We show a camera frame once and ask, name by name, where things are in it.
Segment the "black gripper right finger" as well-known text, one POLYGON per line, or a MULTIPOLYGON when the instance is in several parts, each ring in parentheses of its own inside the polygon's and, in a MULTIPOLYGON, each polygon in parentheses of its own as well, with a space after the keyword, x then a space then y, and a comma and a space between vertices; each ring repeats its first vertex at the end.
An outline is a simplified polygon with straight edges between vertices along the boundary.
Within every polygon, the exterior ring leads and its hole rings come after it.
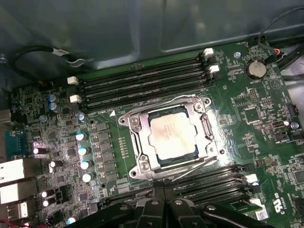
POLYGON ((217 204, 202 207, 191 201, 175 197, 173 187, 165 188, 165 199, 172 216, 181 228, 271 228, 272 225, 258 221, 217 204))

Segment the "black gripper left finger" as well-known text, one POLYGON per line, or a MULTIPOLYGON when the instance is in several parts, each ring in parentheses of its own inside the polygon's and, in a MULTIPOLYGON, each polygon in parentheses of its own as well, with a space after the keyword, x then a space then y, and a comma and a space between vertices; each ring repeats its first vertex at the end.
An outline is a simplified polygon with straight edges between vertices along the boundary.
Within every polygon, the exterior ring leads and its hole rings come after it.
POLYGON ((153 198, 138 201, 136 207, 116 203, 92 215, 89 228, 162 228, 165 211, 164 188, 153 189, 153 198))

